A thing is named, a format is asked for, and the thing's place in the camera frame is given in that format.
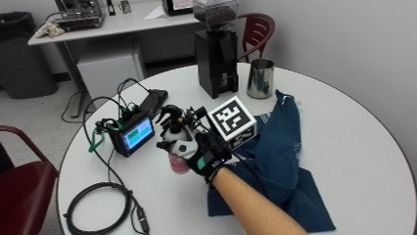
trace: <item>trash can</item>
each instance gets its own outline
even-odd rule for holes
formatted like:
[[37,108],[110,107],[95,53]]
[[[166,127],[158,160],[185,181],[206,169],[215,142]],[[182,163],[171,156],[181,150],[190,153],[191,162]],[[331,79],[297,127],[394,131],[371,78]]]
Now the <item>trash can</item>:
[[0,14],[0,86],[10,98],[50,95],[55,81],[38,46],[27,46],[34,34],[30,13]]

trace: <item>forearm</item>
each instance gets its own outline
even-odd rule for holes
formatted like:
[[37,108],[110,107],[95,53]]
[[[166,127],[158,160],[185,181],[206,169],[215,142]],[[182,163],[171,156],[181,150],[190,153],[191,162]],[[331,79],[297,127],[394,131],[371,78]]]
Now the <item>forearm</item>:
[[290,216],[222,168],[211,182],[249,235],[307,234]]

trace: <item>red chair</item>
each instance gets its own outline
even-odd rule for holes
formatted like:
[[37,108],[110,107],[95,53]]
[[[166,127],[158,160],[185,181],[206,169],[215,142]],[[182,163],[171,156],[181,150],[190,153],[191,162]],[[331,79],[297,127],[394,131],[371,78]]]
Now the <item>red chair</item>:
[[237,61],[245,58],[249,63],[249,54],[259,51],[262,57],[266,43],[274,32],[274,21],[273,18],[261,13],[247,13],[237,17],[237,19],[246,18],[245,32],[243,32],[243,54],[237,57]]
[[39,158],[14,167],[0,143],[0,234],[37,234],[47,211],[57,170],[18,128],[0,125],[23,140]]

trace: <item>coffee machine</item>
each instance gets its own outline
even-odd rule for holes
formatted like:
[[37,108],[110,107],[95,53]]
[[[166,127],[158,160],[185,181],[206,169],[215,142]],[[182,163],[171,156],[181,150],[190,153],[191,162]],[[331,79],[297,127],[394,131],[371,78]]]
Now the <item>coffee machine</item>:
[[99,27],[103,14],[97,0],[54,0],[61,12],[58,25],[65,31],[79,27]]
[[194,0],[194,18],[207,29],[195,32],[199,85],[211,99],[238,90],[237,35],[225,26],[237,18],[237,0]]

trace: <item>power adapter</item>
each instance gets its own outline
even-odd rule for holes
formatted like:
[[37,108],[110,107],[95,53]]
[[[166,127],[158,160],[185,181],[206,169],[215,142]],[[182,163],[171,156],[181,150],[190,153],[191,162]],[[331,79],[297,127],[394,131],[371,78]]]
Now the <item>power adapter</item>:
[[153,119],[159,107],[167,98],[167,91],[150,89],[149,94],[139,104],[139,110],[149,112],[149,118]]

